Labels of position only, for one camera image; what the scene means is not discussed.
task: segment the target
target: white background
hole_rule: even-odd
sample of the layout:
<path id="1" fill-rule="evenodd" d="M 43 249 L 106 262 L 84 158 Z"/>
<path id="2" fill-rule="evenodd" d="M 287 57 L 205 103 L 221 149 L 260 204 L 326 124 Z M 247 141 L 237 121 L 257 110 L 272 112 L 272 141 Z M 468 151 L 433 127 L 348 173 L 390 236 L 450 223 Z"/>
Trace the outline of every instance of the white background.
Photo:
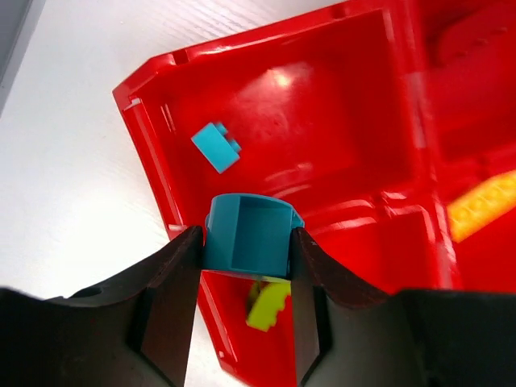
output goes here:
<path id="1" fill-rule="evenodd" d="M 167 242 L 111 90 L 146 59 L 335 0 L 46 0 L 0 118 L 0 285 L 68 297 Z M 196 313 L 186 385 L 241 385 Z"/>

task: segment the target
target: yellow lego piece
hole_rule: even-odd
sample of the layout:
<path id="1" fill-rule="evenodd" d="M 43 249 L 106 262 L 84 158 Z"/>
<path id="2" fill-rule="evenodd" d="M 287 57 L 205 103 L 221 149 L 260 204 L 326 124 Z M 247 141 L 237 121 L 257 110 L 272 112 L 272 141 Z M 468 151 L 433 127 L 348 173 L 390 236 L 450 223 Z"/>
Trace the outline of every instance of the yellow lego piece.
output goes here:
<path id="1" fill-rule="evenodd" d="M 266 285 L 257 295 L 248 314 L 248 325 L 263 332 L 274 327 L 277 314 L 285 308 L 285 299 L 289 295 L 290 282 L 288 281 Z"/>
<path id="2" fill-rule="evenodd" d="M 516 207 L 516 171 L 492 177 L 447 208 L 451 237 L 461 242 Z"/>

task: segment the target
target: red plastic container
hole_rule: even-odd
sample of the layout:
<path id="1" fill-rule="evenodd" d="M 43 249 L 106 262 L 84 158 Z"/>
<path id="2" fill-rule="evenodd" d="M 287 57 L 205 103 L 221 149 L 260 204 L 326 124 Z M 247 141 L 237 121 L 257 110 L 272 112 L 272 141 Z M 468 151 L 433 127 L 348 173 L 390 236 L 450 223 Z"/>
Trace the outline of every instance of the red plastic container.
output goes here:
<path id="1" fill-rule="evenodd" d="M 385 291 L 515 291 L 504 267 L 515 268 L 516 214 L 454 249 L 444 207 L 516 169 L 514 2 L 451 3 L 351 0 L 136 70 L 114 96 L 169 236 L 204 224 L 213 196 L 265 194 L 292 203 L 330 255 Z M 242 148 L 223 174 L 190 140 L 218 121 Z M 295 385 L 290 304 L 269 332 L 254 330 L 250 286 L 202 275 L 221 365 L 250 385 Z"/>

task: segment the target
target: teal plastic piece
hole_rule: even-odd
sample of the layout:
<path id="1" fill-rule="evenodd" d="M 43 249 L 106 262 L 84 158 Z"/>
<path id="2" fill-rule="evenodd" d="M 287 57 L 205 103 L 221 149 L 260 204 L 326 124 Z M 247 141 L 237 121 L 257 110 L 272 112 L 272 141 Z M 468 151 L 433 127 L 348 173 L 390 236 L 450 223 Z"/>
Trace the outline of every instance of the teal plastic piece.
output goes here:
<path id="1" fill-rule="evenodd" d="M 240 158 L 241 147 L 235 140 L 224 136 L 227 129 L 221 123 L 209 123 L 203 127 L 192 141 L 218 173 L 224 172 Z"/>
<path id="2" fill-rule="evenodd" d="M 282 200 L 246 193 L 217 196 L 206 220 L 203 268 L 287 278 L 290 232 L 304 225 Z"/>

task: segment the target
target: plastic toy brick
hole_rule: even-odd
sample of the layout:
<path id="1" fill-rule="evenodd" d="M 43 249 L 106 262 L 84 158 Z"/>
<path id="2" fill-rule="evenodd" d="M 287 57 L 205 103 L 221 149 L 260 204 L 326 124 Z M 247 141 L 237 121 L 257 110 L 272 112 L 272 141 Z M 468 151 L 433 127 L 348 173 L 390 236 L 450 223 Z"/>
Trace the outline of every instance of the plastic toy brick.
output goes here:
<path id="1" fill-rule="evenodd" d="M 456 242 L 487 226 L 516 206 L 516 171 L 487 180 L 448 206 Z"/>
<path id="2" fill-rule="evenodd" d="M 224 172 L 240 158 L 241 147 L 234 139 L 228 141 L 224 137 L 226 134 L 227 129 L 221 123 L 209 123 L 192 137 L 195 146 L 218 173 Z"/>
<path id="3" fill-rule="evenodd" d="M 204 268 L 286 278 L 290 232 L 304 222 L 287 202 L 229 193 L 211 203 Z"/>
<path id="4" fill-rule="evenodd" d="M 267 284 L 260 290 L 248 314 L 250 327 L 266 332 L 274 327 L 277 314 L 285 308 L 285 299 L 290 295 L 290 282 Z"/>

